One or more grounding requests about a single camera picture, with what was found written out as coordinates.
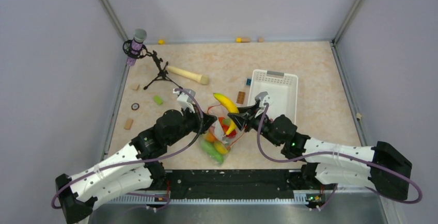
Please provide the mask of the green orange toy mango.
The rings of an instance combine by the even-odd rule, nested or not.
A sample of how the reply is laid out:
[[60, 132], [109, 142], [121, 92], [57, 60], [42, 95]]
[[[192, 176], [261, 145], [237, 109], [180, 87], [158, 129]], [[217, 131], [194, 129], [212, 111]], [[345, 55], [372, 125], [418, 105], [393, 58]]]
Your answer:
[[217, 141], [216, 137], [210, 132], [207, 132], [205, 134], [204, 139], [210, 143], [214, 143], [215, 141]]

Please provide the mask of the green toy cucumber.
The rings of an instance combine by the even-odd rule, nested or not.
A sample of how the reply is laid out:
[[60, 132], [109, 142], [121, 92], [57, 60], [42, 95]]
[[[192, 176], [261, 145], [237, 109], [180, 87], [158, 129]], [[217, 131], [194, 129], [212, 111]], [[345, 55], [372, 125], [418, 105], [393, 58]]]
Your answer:
[[214, 147], [214, 145], [206, 140], [200, 141], [201, 149], [209, 155], [212, 159], [214, 159], [217, 163], [222, 164], [224, 162], [223, 155], [219, 153]]

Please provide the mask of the red toy chili pepper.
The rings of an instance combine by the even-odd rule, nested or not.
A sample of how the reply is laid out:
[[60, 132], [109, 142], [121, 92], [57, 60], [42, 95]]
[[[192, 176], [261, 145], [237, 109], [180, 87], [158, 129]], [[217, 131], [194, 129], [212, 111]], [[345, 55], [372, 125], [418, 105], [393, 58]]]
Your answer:
[[222, 130], [227, 138], [234, 138], [237, 135], [237, 126], [230, 118], [219, 117], [218, 118]]

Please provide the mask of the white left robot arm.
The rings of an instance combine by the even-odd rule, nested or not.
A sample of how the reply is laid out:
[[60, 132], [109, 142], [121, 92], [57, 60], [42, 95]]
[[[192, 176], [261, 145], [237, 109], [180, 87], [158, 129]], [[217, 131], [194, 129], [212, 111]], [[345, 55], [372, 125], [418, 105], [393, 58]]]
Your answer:
[[157, 190], [166, 182], [161, 163], [167, 148], [191, 132], [205, 133], [217, 117], [189, 109], [168, 110], [155, 125], [140, 132], [122, 149], [81, 173], [55, 180], [66, 223], [77, 223], [108, 201], [139, 189]]

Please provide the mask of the yellow and wood peg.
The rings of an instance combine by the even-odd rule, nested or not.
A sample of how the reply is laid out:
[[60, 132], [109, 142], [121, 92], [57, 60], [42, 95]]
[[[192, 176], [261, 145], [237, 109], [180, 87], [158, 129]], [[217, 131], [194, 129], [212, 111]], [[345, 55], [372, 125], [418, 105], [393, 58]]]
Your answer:
[[251, 38], [249, 37], [236, 37], [236, 43], [249, 43]]

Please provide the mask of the black microphone tripod stand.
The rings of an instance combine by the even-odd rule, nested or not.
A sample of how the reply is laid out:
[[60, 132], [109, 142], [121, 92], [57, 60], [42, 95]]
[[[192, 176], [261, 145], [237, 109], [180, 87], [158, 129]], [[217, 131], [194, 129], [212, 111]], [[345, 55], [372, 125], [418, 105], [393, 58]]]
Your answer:
[[152, 79], [149, 84], [147, 84], [143, 87], [144, 90], [147, 90], [149, 88], [149, 86], [152, 85], [152, 83], [158, 82], [158, 81], [171, 82], [171, 83], [175, 84], [178, 88], [182, 89], [182, 86], [178, 85], [176, 82], [174, 82], [172, 79], [169, 78], [168, 71], [167, 71], [168, 62], [166, 62], [165, 65], [162, 66], [161, 64], [164, 62], [164, 60], [162, 58], [158, 57], [158, 54], [156, 51], [153, 50], [152, 52], [150, 52], [146, 48], [142, 49], [142, 51], [140, 53], [140, 59], [143, 59], [145, 57], [152, 58], [156, 67], [158, 68], [159, 72], [157, 73], [157, 76], [154, 79]]

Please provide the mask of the wooden rolling pin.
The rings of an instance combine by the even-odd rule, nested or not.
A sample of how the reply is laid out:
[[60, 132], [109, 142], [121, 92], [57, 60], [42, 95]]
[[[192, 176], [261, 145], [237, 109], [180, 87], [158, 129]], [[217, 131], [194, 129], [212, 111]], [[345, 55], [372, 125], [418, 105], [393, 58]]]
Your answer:
[[209, 84], [209, 77], [207, 75], [203, 75], [203, 74], [197, 74], [197, 73], [193, 73], [184, 69], [180, 69], [177, 67], [173, 67], [173, 66], [167, 66], [167, 71], [188, 78], [190, 80], [196, 81], [199, 84], [202, 85], [207, 85]]

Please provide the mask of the clear zip bag orange zipper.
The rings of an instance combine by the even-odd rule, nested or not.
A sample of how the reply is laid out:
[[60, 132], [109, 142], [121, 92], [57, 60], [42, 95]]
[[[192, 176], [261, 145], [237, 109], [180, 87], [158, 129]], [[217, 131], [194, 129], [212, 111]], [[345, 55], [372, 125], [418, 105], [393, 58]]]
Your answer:
[[[198, 141], [199, 141], [199, 143], [200, 143], [200, 141], [201, 140], [205, 140], [204, 139], [204, 136], [205, 136], [205, 134], [207, 133], [207, 132], [210, 132], [210, 133], [212, 133], [215, 137], [216, 137], [216, 139], [217, 139], [217, 141], [220, 141], [220, 142], [222, 142], [228, 149], [229, 149], [229, 152], [228, 152], [228, 154], [225, 154], [225, 155], [223, 155], [223, 158], [224, 158], [224, 161], [225, 161], [225, 159], [228, 157], [228, 155], [231, 153], [231, 149], [233, 148], [233, 146], [239, 141], [239, 139], [241, 139], [241, 137], [244, 135], [244, 132], [243, 131], [241, 131], [241, 130], [239, 130], [238, 128], [237, 128], [237, 135], [236, 135], [236, 137], [234, 137], [234, 138], [227, 138], [226, 136], [225, 136], [225, 134], [224, 134], [224, 132], [223, 132], [223, 130], [222, 130], [222, 127], [221, 127], [221, 125], [220, 125], [220, 122], [219, 122], [219, 120], [218, 120], [218, 118], [219, 117], [225, 117], [225, 118], [229, 118], [228, 117], [228, 111], [227, 111], [227, 109], [225, 108], [225, 107], [223, 107], [219, 102], [215, 102], [215, 103], [213, 103], [212, 105], [210, 105], [208, 108], [207, 108], [207, 114], [209, 114], [209, 115], [213, 115], [213, 116], [216, 116], [217, 117], [217, 121], [216, 122], [214, 122], [213, 124], [212, 124], [212, 126], [210, 126], [210, 128], [203, 134], [203, 135], [201, 135], [201, 137], [198, 139]], [[211, 157], [210, 157], [210, 159], [211, 160], [213, 160], [217, 165], [222, 165], [222, 164], [219, 164], [219, 163], [217, 163], [214, 159], [212, 159]]]

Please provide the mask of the yellow toy banana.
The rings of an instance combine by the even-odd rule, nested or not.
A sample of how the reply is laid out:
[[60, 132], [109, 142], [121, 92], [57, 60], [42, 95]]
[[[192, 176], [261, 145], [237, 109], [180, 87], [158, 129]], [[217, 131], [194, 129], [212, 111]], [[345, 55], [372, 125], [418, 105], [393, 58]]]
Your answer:
[[[230, 100], [228, 97], [226, 97], [225, 95], [221, 94], [221, 93], [214, 93], [213, 94], [214, 98], [223, 106], [227, 109], [227, 111], [230, 114], [238, 114], [238, 108], [235, 105], [235, 103]], [[237, 128], [237, 125], [235, 124], [234, 121], [231, 120], [230, 125], [227, 129], [227, 131], [225, 132], [225, 135], [228, 136], [230, 135], [235, 129]]]

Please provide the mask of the tan wooden block left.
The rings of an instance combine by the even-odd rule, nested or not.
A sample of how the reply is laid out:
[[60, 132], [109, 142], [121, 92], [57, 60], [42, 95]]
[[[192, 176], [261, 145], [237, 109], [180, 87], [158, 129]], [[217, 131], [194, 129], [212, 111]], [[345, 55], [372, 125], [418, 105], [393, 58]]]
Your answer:
[[128, 119], [126, 120], [126, 122], [124, 123], [123, 128], [124, 128], [125, 130], [130, 130], [130, 129], [132, 128], [133, 122], [134, 122], [134, 120], [133, 120], [132, 118], [128, 118]]

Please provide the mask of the brown toy brick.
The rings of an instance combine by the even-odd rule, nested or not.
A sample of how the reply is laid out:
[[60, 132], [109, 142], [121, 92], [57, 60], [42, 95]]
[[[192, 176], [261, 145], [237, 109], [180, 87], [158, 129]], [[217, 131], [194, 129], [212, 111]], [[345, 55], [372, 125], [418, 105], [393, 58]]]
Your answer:
[[239, 91], [236, 99], [237, 104], [244, 104], [246, 93], [243, 91]]

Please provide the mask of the white perforated plastic basket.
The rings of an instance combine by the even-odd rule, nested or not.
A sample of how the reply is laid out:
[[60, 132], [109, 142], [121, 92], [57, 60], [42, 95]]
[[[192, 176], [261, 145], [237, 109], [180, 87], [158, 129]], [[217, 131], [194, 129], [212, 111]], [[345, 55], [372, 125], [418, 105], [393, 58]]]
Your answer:
[[275, 119], [285, 115], [295, 124], [298, 81], [299, 78], [294, 74], [256, 69], [252, 74], [246, 104], [254, 105], [256, 95], [266, 91], [272, 100], [267, 112], [268, 117]]

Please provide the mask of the small beige wooden piece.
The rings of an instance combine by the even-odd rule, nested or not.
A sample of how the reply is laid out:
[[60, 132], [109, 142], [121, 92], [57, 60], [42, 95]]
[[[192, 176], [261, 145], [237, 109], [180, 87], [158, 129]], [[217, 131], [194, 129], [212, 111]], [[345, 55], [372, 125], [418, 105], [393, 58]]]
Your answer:
[[131, 89], [137, 91], [139, 89], [139, 84], [132, 85]]

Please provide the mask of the small green block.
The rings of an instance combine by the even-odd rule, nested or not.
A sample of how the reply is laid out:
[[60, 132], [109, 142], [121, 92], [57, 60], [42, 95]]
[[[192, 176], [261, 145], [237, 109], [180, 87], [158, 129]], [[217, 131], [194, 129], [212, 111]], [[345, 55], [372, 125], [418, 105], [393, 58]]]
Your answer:
[[153, 101], [155, 102], [155, 104], [157, 105], [162, 105], [163, 104], [163, 100], [160, 96], [158, 95], [154, 95], [153, 96]]

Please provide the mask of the purple grey microphone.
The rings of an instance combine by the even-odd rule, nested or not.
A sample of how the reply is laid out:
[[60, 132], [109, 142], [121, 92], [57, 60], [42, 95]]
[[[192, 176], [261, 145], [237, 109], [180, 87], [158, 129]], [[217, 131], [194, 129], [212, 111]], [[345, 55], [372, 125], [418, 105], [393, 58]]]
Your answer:
[[147, 38], [147, 32], [144, 29], [136, 29], [134, 37], [123, 44], [123, 52], [127, 55], [127, 65], [132, 67], [136, 61], [146, 57], [146, 47], [144, 41]]

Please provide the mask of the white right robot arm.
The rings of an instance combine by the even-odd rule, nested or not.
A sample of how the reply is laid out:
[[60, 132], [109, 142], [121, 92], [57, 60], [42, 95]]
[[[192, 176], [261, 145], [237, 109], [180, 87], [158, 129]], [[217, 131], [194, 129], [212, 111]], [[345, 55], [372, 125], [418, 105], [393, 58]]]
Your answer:
[[320, 185], [343, 184], [365, 187], [394, 201], [407, 203], [412, 163], [391, 144], [346, 146], [319, 140], [297, 131], [285, 115], [271, 121], [265, 107], [239, 107], [228, 117], [237, 128], [257, 131], [272, 145], [281, 146], [284, 163], [304, 162], [303, 183], [310, 189]]

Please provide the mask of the yellow green toy lemon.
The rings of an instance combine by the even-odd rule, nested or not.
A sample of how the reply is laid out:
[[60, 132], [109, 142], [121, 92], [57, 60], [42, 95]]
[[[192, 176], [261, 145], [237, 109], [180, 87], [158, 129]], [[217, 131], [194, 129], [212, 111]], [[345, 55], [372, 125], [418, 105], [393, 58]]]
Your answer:
[[219, 152], [222, 155], [228, 154], [229, 149], [220, 141], [214, 142], [214, 148], [217, 152]]

